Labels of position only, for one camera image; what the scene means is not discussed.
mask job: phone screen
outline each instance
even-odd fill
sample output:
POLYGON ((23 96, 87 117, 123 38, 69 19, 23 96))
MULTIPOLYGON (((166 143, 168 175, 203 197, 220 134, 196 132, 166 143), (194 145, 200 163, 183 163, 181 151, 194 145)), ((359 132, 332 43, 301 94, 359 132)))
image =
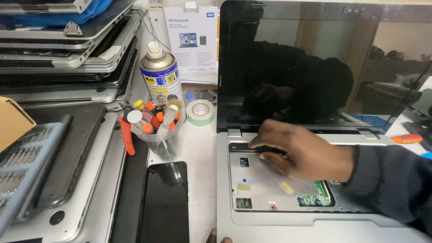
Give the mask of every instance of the phone screen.
POLYGON ((185 162, 149 166, 143 199, 137 242, 189 242, 185 162))

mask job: blue mat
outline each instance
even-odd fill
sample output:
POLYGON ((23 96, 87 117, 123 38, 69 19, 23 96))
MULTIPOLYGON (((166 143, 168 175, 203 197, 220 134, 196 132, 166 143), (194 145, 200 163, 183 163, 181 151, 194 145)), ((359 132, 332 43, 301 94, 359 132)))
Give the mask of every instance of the blue mat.
POLYGON ((0 23, 6 26, 20 24, 25 26, 66 26, 69 21, 77 25, 84 24, 87 20, 104 12, 113 0, 93 0, 82 13, 47 13, 0 16, 0 23))

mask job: spray can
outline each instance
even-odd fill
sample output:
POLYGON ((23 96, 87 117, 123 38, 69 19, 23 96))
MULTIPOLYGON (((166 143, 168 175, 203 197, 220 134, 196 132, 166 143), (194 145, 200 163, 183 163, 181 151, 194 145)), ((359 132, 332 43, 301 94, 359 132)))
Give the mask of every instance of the spray can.
POLYGON ((174 94, 183 102, 175 57, 162 50, 159 43, 149 43, 149 50, 140 60, 140 69, 153 100, 162 93, 165 96, 174 94))

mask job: green patterned tape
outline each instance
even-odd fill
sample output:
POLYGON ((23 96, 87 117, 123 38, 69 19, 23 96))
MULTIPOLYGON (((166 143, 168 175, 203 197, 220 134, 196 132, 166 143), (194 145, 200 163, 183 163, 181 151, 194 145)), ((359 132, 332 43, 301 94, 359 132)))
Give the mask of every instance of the green patterned tape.
POLYGON ((208 124, 210 124, 213 119, 215 118, 215 114, 213 114, 212 116, 210 116, 209 118, 205 119, 205 120, 196 120, 193 119, 190 115, 187 116, 188 121, 197 127, 203 127, 203 126, 207 126, 208 124))
POLYGON ((190 102, 186 107, 186 113, 188 121, 197 127, 207 126, 215 117, 213 104, 203 99, 190 102))

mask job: laptop screen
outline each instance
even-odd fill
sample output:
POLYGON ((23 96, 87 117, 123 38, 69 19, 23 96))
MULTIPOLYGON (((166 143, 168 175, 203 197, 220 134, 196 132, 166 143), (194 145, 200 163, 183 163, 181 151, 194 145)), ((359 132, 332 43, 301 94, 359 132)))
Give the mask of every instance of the laptop screen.
POLYGON ((180 33, 180 44, 188 45, 188 44, 196 44, 197 43, 197 34, 196 33, 180 33))
POLYGON ((431 74, 432 23, 289 15, 233 16, 227 23, 219 62, 224 70, 219 105, 227 126, 273 118, 382 128, 417 81, 431 74))

